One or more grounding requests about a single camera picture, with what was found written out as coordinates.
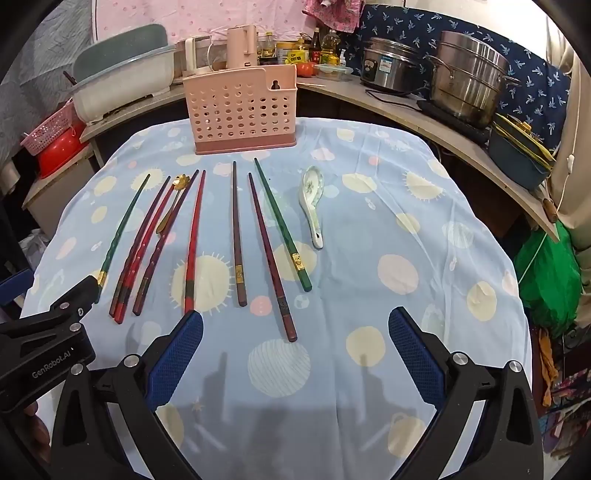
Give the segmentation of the cooking oil bottle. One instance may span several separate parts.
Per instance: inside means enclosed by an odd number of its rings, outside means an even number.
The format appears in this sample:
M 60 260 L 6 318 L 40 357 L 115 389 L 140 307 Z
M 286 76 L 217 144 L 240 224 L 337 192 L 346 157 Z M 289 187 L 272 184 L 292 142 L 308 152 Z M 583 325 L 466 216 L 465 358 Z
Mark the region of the cooking oil bottle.
M 339 65 L 338 47 L 341 44 L 339 34 L 335 30 L 329 30 L 322 38 L 320 63 L 325 65 Z

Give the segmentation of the black induction cooktop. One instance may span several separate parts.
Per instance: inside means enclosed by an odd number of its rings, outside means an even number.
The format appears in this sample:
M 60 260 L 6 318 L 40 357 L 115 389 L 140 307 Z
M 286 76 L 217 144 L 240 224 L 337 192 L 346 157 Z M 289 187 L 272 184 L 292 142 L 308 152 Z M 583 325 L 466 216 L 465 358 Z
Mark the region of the black induction cooktop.
M 479 146 L 484 147 L 488 143 L 490 138 L 490 130 L 488 128 L 476 128 L 442 110 L 430 101 L 418 100 L 417 106 L 424 114 L 448 126 Z

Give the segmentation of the dark maroon chopstick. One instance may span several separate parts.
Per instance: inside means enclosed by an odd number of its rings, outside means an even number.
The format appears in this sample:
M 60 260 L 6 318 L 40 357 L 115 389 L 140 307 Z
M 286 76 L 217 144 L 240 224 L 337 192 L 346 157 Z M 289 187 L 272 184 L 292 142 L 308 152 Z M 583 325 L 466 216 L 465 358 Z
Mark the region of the dark maroon chopstick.
M 190 191 L 190 188 L 192 187 L 195 179 L 197 179 L 198 172 L 199 172 L 198 169 L 196 169 L 193 172 L 193 175 L 190 177 L 188 185 L 182 191 L 182 194 L 179 197 L 179 199 L 174 203 L 171 213 L 170 213 L 168 220 L 166 222 L 166 225 L 160 235 L 158 242 L 156 243 L 154 251 L 150 257 L 148 266 L 147 266 L 147 268 L 144 272 L 144 275 L 142 277 L 142 280 L 140 282 L 140 286 L 139 286 L 139 289 L 138 289 L 138 292 L 137 292 L 137 295 L 136 295 L 136 298 L 135 298 L 135 301 L 133 304 L 132 313 L 135 314 L 136 316 L 139 316 L 142 313 L 143 306 L 145 304 L 145 299 L 147 296 L 147 292 L 149 290 L 149 286 L 152 281 L 152 277 L 154 275 L 158 260 L 161 256 L 161 253 L 162 253 L 162 250 L 163 250 L 164 245 L 166 243 L 167 237 L 172 229 L 174 221 L 179 213 L 179 210 L 180 210 L 188 192 Z

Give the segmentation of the dark red long chopstick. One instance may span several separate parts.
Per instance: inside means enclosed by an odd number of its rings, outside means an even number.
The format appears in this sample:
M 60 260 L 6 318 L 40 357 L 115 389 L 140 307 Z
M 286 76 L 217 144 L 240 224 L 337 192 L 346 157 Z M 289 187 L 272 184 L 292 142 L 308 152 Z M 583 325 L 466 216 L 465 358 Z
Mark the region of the dark red long chopstick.
M 259 204 L 259 196 L 257 196 L 256 193 L 256 186 L 254 186 L 252 174 L 247 174 L 247 178 L 249 178 L 250 193 L 252 194 L 254 210 L 256 211 L 257 223 L 259 223 L 259 233 L 263 242 L 263 251 L 264 255 L 266 255 L 267 267 L 269 267 L 270 280 L 273 284 L 273 291 L 274 294 L 276 294 L 277 306 L 280 310 L 280 318 L 283 321 L 283 328 L 284 332 L 286 332 L 287 340 L 291 343 L 294 343 L 297 341 L 297 330 L 294 326 L 294 320 L 290 314 L 290 307 L 288 306 L 287 297 L 283 290 L 283 283 L 280 280 L 280 273 L 276 266 L 276 260 L 274 260 L 273 248 L 271 248 L 270 238 L 266 230 L 266 224 L 264 224 L 263 211 Z

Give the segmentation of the large steel steamer pot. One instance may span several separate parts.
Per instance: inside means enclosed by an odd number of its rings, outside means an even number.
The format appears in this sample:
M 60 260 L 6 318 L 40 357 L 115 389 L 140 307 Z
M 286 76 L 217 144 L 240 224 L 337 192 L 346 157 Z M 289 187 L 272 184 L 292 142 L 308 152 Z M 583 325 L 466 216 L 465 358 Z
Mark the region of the large steel steamer pot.
M 509 61 L 487 43 L 466 34 L 444 31 L 433 65 L 431 101 L 476 128 L 487 127 L 508 86 L 521 81 L 508 74 Z

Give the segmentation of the navy patterned wall cloth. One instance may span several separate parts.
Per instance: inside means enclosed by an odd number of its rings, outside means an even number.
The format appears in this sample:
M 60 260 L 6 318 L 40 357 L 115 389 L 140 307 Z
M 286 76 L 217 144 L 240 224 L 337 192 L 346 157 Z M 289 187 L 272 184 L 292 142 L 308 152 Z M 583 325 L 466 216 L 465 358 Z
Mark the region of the navy patterned wall cloth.
M 434 55 L 444 31 L 480 40 L 508 60 L 508 75 L 519 79 L 520 84 L 502 94 L 500 113 L 527 122 L 547 149 L 556 150 L 566 120 L 570 77 L 522 45 L 485 27 L 427 10 L 367 5 L 360 26 L 346 35 L 346 65 L 354 74 L 362 73 L 363 48 L 373 37 L 411 46 L 423 56 Z

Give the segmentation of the pink floral apron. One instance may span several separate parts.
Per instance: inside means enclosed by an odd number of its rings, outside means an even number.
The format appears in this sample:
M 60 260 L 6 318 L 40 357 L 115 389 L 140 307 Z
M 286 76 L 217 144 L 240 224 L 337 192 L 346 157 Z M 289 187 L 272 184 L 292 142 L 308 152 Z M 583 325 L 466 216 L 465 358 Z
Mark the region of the pink floral apron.
M 363 7 L 363 0 L 308 0 L 303 12 L 329 29 L 353 33 L 360 25 Z

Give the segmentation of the white ceramic soup spoon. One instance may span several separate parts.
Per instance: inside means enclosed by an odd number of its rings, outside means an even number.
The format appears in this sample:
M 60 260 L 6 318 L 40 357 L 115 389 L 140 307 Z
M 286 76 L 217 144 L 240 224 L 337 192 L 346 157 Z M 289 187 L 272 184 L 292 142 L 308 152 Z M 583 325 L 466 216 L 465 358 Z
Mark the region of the white ceramic soup spoon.
M 304 171 L 301 177 L 301 186 L 298 191 L 298 202 L 308 220 L 311 230 L 311 242 L 317 249 L 324 248 L 320 218 L 318 218 L 318 202 L 324 193 L 324 176 L 318 167 L 311 166 Z

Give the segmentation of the pink perforated utensil basket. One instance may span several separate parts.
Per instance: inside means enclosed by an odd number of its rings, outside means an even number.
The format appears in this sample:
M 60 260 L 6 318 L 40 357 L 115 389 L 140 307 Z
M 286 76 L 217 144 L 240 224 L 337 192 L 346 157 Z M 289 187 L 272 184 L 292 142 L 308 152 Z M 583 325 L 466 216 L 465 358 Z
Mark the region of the pink perforated utensil basket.
M 183 79 L 198 155 L 291 147 L 297 143 L 297 69 L 224 69 Z

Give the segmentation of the bright red chopstick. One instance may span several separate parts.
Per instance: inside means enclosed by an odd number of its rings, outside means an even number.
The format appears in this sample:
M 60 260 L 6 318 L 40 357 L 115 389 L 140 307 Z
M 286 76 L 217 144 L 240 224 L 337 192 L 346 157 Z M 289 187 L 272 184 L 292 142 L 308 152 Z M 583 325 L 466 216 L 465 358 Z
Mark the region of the bright red chopstick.
M 202 198 L 204 197 L 204 183 L 206 171 L 200 174 L 200 180 L 197 189 L 197 199 L 193 208 L 191 229 L 189 235 L 188 253 L 185 265 L 184 276 L 184 296 L 183 313 L 186 314 L 194 309 L 194 289 L 195 289 L 195 263 L 197 262 L 197 239 L 199 229 L 199 218 L 201 211 Z

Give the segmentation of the green chopstick gold band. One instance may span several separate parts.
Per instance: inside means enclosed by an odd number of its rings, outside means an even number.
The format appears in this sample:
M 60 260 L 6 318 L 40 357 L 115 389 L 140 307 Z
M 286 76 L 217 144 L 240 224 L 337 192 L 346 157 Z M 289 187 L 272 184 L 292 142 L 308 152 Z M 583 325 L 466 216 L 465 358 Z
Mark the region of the green chopstick gold band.
M 274 219 L 276 219 L 277 226 L 279 226 L 281 236 L 283 236 L 283 243 L 286 246 L 287 253 L 290 255 L 291 263 L 293 263 L 294 270 L 297 272 L 297 277 L 301 282 L 304 292 L 311 292 L 312 284 L 308 271 L 305 269 L 304 260 L 301 258 L 300 251 L 297 250 L 297 245 L 294 243 L 293 237 L 290 235 L 287 223 L 283 219 L 280 207 L 276 203 L 273 191 L 270 188 L 269 182 L 266 180 L 266 175 L 263 173 L 263 168 L 260 166 L 259 160 L 254 159 L 254 165 L 256 165 L 256 171 L 259 174 L 260 182 L 263 184 L 264 192 L 266 192 L 266 198 L 270 203 L 270 209 L 273 211 Z

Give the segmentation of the brown chopstick gold band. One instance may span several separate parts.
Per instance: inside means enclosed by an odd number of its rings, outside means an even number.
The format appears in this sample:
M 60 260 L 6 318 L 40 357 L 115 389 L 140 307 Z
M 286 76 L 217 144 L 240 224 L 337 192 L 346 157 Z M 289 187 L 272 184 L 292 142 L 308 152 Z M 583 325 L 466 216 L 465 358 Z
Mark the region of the brown chopstick gold band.
M 232 162 L 231 187 L 232 240 L 233 260 L 235 260 L 236 295 L 238 295 L 238 305 L 241 307 L 245 307 L 247 305 L 247 295 L 245 289 L 245 276 L 243 275 L 242 239 L 240 238 L 239 227 L 238 167 L 236 167 L 235 161 Z

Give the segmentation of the pink plastic basket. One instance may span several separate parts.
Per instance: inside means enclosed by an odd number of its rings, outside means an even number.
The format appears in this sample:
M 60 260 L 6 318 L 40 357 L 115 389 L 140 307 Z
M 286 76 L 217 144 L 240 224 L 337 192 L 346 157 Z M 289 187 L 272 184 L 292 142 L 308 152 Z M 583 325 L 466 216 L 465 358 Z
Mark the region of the pink plastic basket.
M 69 99 L 31 133 L 25 133 L 20 146 L 36 156 L 74 124 L 73 100 Z

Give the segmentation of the green plastic bag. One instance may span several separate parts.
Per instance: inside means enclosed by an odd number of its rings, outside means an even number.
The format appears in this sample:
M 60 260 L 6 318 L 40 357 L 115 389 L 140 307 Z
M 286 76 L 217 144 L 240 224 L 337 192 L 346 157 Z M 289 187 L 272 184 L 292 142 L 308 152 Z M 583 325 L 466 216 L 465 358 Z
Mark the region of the green plastic bag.
M 569 232 L 561 222 L 556 227 L 557 242 L 543 230 L 534 231 L 513 260 L 524 307 L 532 322 L 553 337 L 574 324 L 582 293 L 581 270 Z

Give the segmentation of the red plastic basin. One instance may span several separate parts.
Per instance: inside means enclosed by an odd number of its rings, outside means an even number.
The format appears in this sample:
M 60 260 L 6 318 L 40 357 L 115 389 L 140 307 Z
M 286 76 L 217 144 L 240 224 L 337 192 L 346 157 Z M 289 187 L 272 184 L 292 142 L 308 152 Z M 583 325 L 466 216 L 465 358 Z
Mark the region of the red plastic basin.
M 39 178 L 45 179 L 75 157 L 86 146 L 80 141 L 86 125 L 80 121 L 64 131 L 37 155 Z

